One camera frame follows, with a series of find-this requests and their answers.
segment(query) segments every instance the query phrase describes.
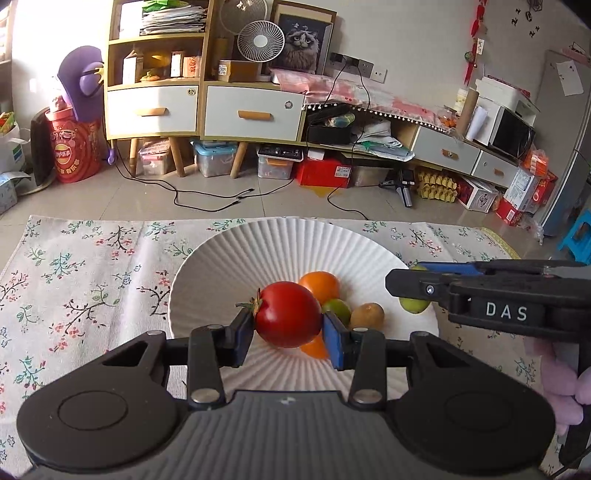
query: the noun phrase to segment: egg carton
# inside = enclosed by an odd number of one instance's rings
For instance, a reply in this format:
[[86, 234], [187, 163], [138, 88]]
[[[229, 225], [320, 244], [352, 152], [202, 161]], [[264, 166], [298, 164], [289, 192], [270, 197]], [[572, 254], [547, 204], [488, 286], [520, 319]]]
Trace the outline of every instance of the egg carton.
[[442, 202], [453, 203], [456, 201], [457, 190], [453, 190], [443, 185], [432, 185], [421, 182], [418, 186], [418, 194], [424, 199], [441, 200]]
[[455, 190], [457, 188], [457, 183], [453, 180], [453, 178], [441, 175], [439, 172], [420, 170], [417, 173], [417, 180], [429, 185], [441, 185], [451, 190]]

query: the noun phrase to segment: metal screw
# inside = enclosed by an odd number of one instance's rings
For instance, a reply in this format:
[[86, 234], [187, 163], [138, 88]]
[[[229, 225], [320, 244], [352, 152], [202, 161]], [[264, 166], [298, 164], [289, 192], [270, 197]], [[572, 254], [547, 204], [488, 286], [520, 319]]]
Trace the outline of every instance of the metal screw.
[[213, 403], [217, 401], [220, 394], [213, 388], [199, 388], [191, 393], [191, 400], [195, 403]]
[[357, 390], [353, 394], [353, 400], [364, 405], [373, 404], [382, 400], [382, 394], [377, 390], [364, 388], [363, 390]]

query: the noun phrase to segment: cat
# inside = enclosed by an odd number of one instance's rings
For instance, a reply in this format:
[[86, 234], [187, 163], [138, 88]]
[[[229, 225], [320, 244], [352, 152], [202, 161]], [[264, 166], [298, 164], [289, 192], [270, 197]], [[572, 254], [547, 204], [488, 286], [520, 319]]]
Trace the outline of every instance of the cat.
[[319, 51], [318, 32], [292, 28], [285, 36], [285, 47], [279, 55], [277, 66], [299, 72], [315, 73]]

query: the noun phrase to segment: framed cat picture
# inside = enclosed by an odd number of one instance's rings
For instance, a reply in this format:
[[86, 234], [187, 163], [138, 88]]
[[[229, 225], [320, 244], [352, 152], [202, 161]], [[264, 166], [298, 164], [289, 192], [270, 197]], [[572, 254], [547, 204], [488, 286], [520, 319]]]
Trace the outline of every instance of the framed cat picture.
[[285, 34], [285, 47], [272, 67], [324, 74], [336, 12], [311, 5], [277, 0], [271, 21]]

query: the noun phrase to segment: cardboard box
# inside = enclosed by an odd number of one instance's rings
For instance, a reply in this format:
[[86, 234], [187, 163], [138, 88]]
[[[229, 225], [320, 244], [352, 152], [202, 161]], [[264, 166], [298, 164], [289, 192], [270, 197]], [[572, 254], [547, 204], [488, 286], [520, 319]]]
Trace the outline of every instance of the cardboard box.
[[507, 200], [502, 198], [499, 204], [499, 208], [497, 208], [496, 210], [496, 214], [499, 217], [501, 217], [501, 219], [507, 225], [514, 226], [517, 225], [517, 222], [519, 222], [519, 220], [521, 220], [523, 212], [520, 212], [519, 210], [514, 208], [513, 205], [511, 205]]
[[505, 192], [504, 199], [513, 205], [515, 210], [523, 212], [533, 197], [540, 180], [540, 177], [518, 168], [511, 186]]
[[0, 213], [6, 212], [16, 204], [17, 191], [12, 180], [7, 175], [0, 174]]
[[201, 57], [185, 57], [183, 59], [183, 77], [199, 78], [201, 75]]
[[260, 63], [246, 60], [220, 60], [217, 79], [222, 82], [256, 82]]
[[476, 179], [470, 179], [464, 175], [460, 176], [457, 185], [460, 193], [457, 196], [458, 201], [468, 210], [475, 212], [488, 213], [495, 203], [499, 192], [493, 185]]
[[301, 186], [345, 189], [349, 185], [351, 167], [332, 158], [312, 160], [305, 158], [296, 164], [295, 177]]
[[144, 1], [127, 2], [117, 7], [119, 11], [119, 38], [139, 37], [142, 28]]
[[550, 200], [550, 195], [554, 191], [556, 186], [556, 180], [558, 177], [552, 172], [548, 172], [548, 177], [541, 179], [538, 186], [535, 188], [534, 194], [530, 201], [527, 203], [524, 212], [535, 213], [540, 207], [543, 207]]
[[123, 85], [139, 82], [144, 72], [144, 57], [132, 50], [123, 59]]

